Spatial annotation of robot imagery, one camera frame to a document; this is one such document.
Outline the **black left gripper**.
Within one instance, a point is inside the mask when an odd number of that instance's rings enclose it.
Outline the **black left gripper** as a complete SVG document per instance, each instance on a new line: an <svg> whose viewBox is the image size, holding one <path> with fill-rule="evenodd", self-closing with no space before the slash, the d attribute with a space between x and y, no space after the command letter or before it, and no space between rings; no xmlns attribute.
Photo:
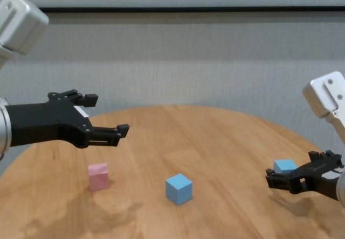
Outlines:
<svg viewBox="0 0 345 239"><path fill-rule="evenodd" d="M88 146L118 146L126 137L129 124L115 128L94 127L76 107L95 107L97 94L79 93L72 89L49 93L44 103L6 106L11 124L10 146L20 146L51 140L64 140L77 148Z"/></svg>

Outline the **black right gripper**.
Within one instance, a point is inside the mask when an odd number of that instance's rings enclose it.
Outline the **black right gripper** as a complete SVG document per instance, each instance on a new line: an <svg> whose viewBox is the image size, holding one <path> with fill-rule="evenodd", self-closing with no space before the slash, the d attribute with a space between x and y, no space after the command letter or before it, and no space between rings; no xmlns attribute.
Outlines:
<svg viewBox="0 0 345 239"><path fill-rule="evenodd" d="M317 192L328 198L339 200L337 182L343 168L342 156L331 150L325 152L309 151L310 163L298 167L289 173L277 173L273 169L266 170L266 181L269 188L289 191L292 194Z"/></svg>

